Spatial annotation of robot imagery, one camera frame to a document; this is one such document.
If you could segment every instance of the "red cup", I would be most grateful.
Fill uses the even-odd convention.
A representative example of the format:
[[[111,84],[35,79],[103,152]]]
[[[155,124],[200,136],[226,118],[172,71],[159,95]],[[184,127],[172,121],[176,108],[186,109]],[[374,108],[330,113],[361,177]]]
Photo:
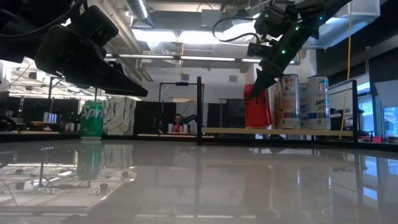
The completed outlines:
[[[253,84],[245,85],[243,91],[246,128],[267,128],[272,124],[268,90],[263,91],[257,98],[249,99],[252,89]]]

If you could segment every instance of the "reflective table surface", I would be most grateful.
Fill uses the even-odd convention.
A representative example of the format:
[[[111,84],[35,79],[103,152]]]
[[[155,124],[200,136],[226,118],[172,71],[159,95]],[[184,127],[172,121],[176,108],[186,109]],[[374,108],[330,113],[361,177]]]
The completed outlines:
[[[398,154],[188,142],[0,144],[0,223],[397,223]]]

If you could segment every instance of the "green soda can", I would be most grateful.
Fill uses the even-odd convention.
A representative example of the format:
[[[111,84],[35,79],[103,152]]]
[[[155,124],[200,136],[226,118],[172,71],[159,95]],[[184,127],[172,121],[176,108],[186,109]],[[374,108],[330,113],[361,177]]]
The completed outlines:
[[[104,106],[100,102],[86,101],[81,111],[80,138],[98,140],[104,126]]]

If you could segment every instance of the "person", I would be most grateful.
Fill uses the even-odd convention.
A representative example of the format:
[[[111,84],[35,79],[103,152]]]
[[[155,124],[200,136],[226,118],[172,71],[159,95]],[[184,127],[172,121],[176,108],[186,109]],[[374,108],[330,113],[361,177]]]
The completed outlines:
[[[174,123],[175,123],[175,125],[174,125],[173,132],[175,132],[175,133],[182,132],[182,131],[180,131],[181,129],[183,129],[182,115],[176,114],[174,117]]]

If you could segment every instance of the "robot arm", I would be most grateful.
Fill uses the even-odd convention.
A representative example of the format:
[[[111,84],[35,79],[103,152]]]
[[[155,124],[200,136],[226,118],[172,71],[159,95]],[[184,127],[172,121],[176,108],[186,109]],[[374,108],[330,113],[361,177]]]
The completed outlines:
[[[304,0],[287,6],[285,11],[273,5],[266,6],[254,24],[256,32],[263,37],[282,37],[279,41],[266,40],[270,47],[249,44],[248,55],[262,57],[259,63],[262,70],[257,70],[251,97],[259,96],[275,83],[275,78],[282,77],[283,71],[308,38],[318,39],[319,27],[350,1]]]

